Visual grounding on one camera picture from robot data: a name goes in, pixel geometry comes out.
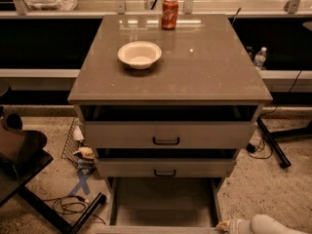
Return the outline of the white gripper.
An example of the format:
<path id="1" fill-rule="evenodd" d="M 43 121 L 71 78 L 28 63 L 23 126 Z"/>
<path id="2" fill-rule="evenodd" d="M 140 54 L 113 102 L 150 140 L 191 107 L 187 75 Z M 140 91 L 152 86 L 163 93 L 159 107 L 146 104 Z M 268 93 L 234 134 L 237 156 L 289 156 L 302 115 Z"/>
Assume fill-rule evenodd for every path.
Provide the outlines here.
<path id="1" fill-rule="evenodd" d="M 233 219 L 220 222 L 215 229 L 228 234 L 252 234 L 250 221 L 245 219 Z"/>

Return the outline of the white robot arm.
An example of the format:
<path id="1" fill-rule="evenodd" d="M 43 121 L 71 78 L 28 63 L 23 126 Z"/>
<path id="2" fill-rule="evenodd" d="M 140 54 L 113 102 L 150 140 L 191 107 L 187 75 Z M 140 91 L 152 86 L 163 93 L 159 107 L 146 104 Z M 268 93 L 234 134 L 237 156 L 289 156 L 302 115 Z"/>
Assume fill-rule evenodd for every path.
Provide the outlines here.
<path id="1" fill-rule="evenodd" d="M 215 229 L 226 234 L 307 234 L 288 228 L 267 214 L 256 214 L 250 220 L 225 220 Z"/>

